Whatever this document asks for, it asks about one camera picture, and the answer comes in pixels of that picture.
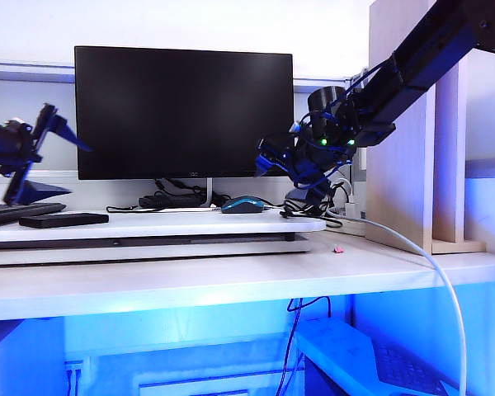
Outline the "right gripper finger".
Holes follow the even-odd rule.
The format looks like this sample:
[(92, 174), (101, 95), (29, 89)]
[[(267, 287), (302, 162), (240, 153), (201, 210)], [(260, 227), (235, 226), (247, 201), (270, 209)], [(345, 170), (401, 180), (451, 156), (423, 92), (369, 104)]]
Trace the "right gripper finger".
[(330, 186), (318, 185), (311, 189), (311, 205), (317, 208), (330, 196)]
[(305, 213), (310, 204), (308, 203), (309, 190), (297, 189), (289, 191), (285, 196), (285, 208), (289, 211)]

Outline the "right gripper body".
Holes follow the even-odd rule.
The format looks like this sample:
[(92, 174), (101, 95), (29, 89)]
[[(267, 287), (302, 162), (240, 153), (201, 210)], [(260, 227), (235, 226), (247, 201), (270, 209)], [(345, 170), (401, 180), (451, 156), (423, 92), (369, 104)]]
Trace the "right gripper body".
[(328, 151), (316, 148), (304, 140), (298, 140), (290, 150), (288, 173), (294, 186), (308, 188), (324, 179), (327, 171)]

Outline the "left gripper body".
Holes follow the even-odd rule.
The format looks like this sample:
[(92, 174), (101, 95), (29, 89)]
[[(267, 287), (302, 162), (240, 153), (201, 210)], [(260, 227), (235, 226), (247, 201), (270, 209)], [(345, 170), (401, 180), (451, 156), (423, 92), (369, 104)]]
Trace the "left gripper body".
[(45, 103), (40, 110), (34, 126), (28, 125), (19, 118), (13, 118), (7, 122), (7, 126), (12, 128), (17, 139), (20, 141), (17, 145), (17, 151), (13, 161), (15, 166), (26, 165), (27, 163), (40, 163), (42, 161), (39, 151), (45, 140), (45, 135), (49, 130), (50, 123), (56, 114), (57, 108)]

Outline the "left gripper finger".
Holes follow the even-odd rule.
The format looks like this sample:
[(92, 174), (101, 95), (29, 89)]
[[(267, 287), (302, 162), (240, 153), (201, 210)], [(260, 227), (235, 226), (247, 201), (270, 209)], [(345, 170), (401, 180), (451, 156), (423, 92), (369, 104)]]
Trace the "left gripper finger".
[(13, 169), (5, 176), (10, 177), (11, 181), (3, 196), (3, 202), (7, 205), (30, 205), (40, 200), (53, 196), (70, 194), (69, 189), (44, 184), (26, 179), (31, 164), (28, 163), (22, 167)]
[(51, 131), (60, 138), (67, 140), (85, 152), (91, 152), (92, 148), (85, 144), (73, 130), (68, 126), (68, 122), (62, 116), (55, 116), (51, 121)]

